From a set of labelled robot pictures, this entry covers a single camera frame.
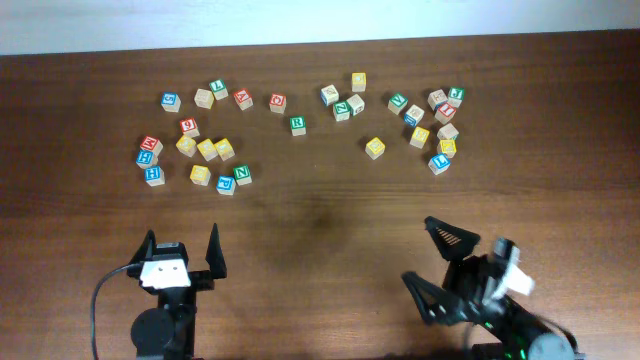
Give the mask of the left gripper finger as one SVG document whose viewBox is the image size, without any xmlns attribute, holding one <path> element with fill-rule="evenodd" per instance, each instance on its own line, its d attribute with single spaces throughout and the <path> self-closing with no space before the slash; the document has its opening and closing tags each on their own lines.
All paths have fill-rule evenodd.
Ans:
<svg viewBox="0 0 640 360">
<path fill-rule="evenodd" d="M 213 225 L 205 260 L 209 265 L 209 271 L 213 279 L 225 279 L 227 277 L 227 266 L 221 249 L 217 224 Z"/>
<path fill-rule="evenodd" d="M 134 253 L 131 258 L 129 264 L 143 264 L 146 261 L 149 261 L 154 255 L 154 249 L 156 248 L 156 238 L 155 234 L 152 230 L 149 230 L 138 248 L 138 250 Z"/>
</svg>

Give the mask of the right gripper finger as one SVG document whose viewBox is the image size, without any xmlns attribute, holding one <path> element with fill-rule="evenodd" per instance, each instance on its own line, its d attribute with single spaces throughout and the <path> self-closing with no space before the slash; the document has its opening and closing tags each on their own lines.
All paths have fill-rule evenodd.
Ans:
<svg viewBox="0 0 640 360">
<path fill-rule="evenodd" d="M 422 320 L 426 324 L 445 324 L 450 303 L 448 293 L 426 281 L 417 273 L 408 271 L 401 275 Z"/>
<path fill-rule="evenodd" d="M 469 257 L 481 239 L 479 234 L 453 226 L 433 216 L 425 219 L 425 227 L 440 255 L 448 262 L 462 261 Z"/>
</svg>

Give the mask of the blue P block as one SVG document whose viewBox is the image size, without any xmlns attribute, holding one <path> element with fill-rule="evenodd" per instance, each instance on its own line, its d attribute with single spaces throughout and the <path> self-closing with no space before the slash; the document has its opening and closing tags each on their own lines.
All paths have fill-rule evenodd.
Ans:
<svg viewBox="0 0 640 360">
<path fill-rule="evenodd" d="M 236 189 L 236 181 L 232 176 L 221 175 L 216 183 L 216 190 L 219 194 L 232 196 Z"/>
</svg>

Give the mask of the green N block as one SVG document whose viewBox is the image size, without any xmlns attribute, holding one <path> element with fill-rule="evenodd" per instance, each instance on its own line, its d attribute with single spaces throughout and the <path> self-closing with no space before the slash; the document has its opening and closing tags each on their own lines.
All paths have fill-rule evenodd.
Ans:
<svg viewBox="0 0 640 360">
<path fill-rule="evenodd" d="M 252 175 L 248 165 L 240 165 L 233 168 L 234 178 L 239 186 L 248 185 L 252 182 Z"/>
</svg>

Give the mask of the green R block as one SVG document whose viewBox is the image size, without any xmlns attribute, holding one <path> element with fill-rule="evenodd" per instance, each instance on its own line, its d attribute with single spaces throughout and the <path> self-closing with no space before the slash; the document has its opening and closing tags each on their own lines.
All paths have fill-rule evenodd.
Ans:
<svg viewBox="0 0 640 360">
<path fill-rule="evenodd" d="M 293 136 L 305 135 L 307 132 L 304 116 L 295 116 L 289 119 L 290 129 Z"/>
</svg>

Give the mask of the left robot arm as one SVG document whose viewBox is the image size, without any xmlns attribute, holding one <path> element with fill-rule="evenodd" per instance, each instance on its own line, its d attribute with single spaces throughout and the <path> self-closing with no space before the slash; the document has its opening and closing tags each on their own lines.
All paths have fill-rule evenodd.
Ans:
<svg viewBox="0 0 640 360">
<path fill-rule="evenodd" d="M 140 288 L 157 298 L 157 305 L 138 315 L 131 326 L 138 359 L 194 357 L 197 294 L 212 291 L 217 280 L 227 277 L 217 226 L 212 228 L 205 261 L 206 270 L 190 271 L 183 243 L 159 243 L 153 231 L 147 232 L 127 270 Z"/>
</svg>

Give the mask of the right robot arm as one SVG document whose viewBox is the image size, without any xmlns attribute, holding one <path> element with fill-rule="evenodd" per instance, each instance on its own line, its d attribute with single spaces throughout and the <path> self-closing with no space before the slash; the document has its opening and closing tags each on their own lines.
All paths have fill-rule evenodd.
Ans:
<svg viewBox="0 0 640 360">
<path fill-rule="evenodd" d="M 422 321 L 453 326 L 468 323 L 492 334 L 496 343 L 466 345 L 473 359 L 583 359 L 574 335 L 557 323 L 527 311 L 508 295 L 528 296 L 534 280 L 519 267 L 520 249 L 498 238 L 493 250 L 473 254 L 481 237 L 433 216 L 425 218 L 431 236 L 448 268 L 440 286 L 408 271 L 402 280 Z"/>
</svg>

